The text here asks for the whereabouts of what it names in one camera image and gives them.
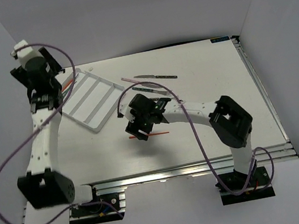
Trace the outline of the green handled fork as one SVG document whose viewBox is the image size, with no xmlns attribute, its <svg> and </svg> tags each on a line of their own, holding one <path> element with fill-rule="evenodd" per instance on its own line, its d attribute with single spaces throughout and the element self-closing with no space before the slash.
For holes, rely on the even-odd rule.
<svg viewBox="0 0 299 224">
<path fill-rule="evenodd" d="M 160 91 L 157 89 L 152 89 L 152 88 L 139 88 L 139 87 L 132 87 L 132 90 L 134 91 L 140 91 L 140 92 L 149 92 L 153 94 L 159 94 L 159 95 L 164 95 L 164 96 L 171 96 L 171 93 L 169 91 Z"/>
</svg>

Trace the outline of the orange chopstick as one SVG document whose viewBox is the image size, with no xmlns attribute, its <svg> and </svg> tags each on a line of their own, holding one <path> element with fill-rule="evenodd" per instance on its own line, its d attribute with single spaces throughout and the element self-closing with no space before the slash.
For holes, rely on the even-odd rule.
<svg viewBox="0 0 299 224">
<path fill-rule="evenodd" d="M 152 136 L 158 136 L 158 135 L 162 135 L 162 134 L 169 134 L 169 131 L 168 132 L 158 132 L 158 133 L 151 133 L 151 134 L 148 134 L 147 137 L 152 137 Z M 137 137 L 135 136 L 129 136 L 129 139 L 137 139 Z"/>
</svg>

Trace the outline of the dark handled fork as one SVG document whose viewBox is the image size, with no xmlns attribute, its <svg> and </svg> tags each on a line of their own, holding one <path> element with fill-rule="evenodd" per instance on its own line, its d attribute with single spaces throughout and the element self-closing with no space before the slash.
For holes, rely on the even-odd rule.
<svg viewBox="0 0 299 224">
<path fill-rule="evenodd" d="M 150 100 L 153 100 L 153 101 L 155 101 L 155 102 L 157 102 L 159 99 L 170 99 L 170 98 L 149 98 Z"/>
</svg>

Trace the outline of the red chopstick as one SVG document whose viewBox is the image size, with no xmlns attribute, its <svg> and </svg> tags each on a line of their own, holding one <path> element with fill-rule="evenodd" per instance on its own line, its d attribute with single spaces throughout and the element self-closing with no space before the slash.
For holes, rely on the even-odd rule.
<svg viewBox="0 0 299 224">
<path fill-rule="evenodd" d="M 72 83 L 73 83 L 73 79 L 68 81 L 67 83 L 65 83 L 65 85 L 62 87 L 62 91 L 64 91 L 65 89 L 67 89 Z"/>
</svg>

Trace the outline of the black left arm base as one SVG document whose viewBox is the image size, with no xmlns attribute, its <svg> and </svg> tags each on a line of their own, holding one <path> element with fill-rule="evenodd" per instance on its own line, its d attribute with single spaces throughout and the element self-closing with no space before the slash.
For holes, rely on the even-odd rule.
<svg viewBox="0 0 299 224">
<path fill-rule="evenodd" d="M 69 224 L 101 224 L 122 220 L 125 214 L 125 193 L 122 190 L 93 191 L 91 202 L 69 211 Z"/>
</svg>

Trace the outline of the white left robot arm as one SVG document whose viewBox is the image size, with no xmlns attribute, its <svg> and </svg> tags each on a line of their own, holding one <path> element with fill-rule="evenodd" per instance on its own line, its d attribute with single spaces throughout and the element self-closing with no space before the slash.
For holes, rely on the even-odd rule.
<svg viewBox="0 0 299 224">
<path fill-rule="evenodd" d="M 35 209 L 81 204 L 91 213 L 102 207 L 102 198 L 90 185 L 75 185 L 58 166 L 58 129 L 62 113 L 62 87 L 55 76 L 61 66 L 45 48 L 27 47 L 17 51 L 20 63 L 11 75 L 27 88 L 33 130 L 32 149 L 26 174 L 18 178 L 18 188 Z"/>
</svg>

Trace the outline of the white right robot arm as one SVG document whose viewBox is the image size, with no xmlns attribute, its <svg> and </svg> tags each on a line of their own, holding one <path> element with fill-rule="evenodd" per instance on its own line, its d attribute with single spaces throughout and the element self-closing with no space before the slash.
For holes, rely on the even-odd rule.
<svg viewBox="0 0 299 224">
<path fill-rule="evenodd" d="M 118 106 L 118 117 L 127 118 L 126 132 L 138 140 L 148 140 L 156 124 L 191 122 L 210 126 L 221 142 L 229 146 L 237 183 L 249 187 L 255 182 L 255 163 L 251 163 L 252 116 L 230 96 L 215 102 L 178 102 L 173 98 L 152 100 L 136 94 L 130 103 Z"/>
</svg>

